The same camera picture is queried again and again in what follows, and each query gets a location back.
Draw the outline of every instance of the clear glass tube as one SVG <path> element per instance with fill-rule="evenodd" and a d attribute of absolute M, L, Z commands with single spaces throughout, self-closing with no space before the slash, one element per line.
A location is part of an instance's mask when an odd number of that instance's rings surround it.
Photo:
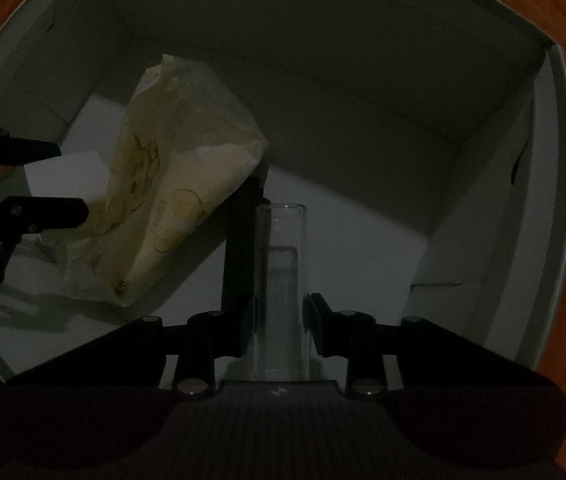
<path fill-rule="evenodd" d="M 252 379 L 303 381 L 309 374 L 305 216 L 300 204 L 256 209 L 255 346 Z"/>

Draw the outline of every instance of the crumpled plastic bag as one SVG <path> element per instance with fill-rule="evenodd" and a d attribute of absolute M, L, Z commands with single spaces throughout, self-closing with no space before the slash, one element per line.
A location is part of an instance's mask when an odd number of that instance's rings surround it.
<path fill-rule="evenodd" d="M 107 194 L 78 230 L 44 234 L 75 298 L 128 305 L 249 176 L 266 141 L 206 65 L 163 56 L 125 111 Z"/>

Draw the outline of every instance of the white cardboard box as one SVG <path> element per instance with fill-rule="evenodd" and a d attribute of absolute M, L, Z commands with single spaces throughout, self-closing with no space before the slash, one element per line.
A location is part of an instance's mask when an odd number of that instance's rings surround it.
<path fill-rule="evenodd" d="M 537 364 L 566 270 L 566 66 L 552 40 L 497 0 L 26 0 L 0 31 L 1 126 L 107 164 L 164 53 L 207 62 L 271 142 L 265 193 L 308 208 L 311 292 Z M 126 319 L 216 310 L 222 266 L 213 219 L 113 310 L 63 298 L 54 263 L 24 242 L 0 285 L 0 376 Z M 345 376 L 338 358 L 321 371 Z"/>

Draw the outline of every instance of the silver screw head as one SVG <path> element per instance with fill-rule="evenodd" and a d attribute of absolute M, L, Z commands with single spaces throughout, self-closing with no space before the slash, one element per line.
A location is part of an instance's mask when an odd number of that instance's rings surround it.
<path fill-rule="evenodd" d="M 200 395 L 207 390 L 207 383 L 203 379 L 183 379 L 176 383 L 176 389 L 185 395 Z"/>
<path fill-rule="evenodd" d="M 383 391 L 383 384 L 376 379 L 358 379 L 352 384 L 352 389 L 361 396 L 373 396 Z"/>

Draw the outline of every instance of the cartoon print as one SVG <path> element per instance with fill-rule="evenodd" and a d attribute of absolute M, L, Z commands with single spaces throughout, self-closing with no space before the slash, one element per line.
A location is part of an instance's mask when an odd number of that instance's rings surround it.
<path fill-rule="evenodd" d="M 154 250 L 169 253 L 180 244 L 212 211 L 212 202 L 201 202 L 191 189 L 177 189 L 169 200 L 172 208 L 172 225 L 154 238 Z"/>
<path fill-rule="evenodd" d="M 130 165 L 132 171 L 132 182 L 128 189 L 128 196 L 124 203 L 124 218 L 130 216 L 145 201 L 150 193 L 152 182 L 159 171 L 159 149 L 156 140 L 151 139 L 144 146 L 138 137 L 134 136 L 135 149 L 130 153 Z"/>

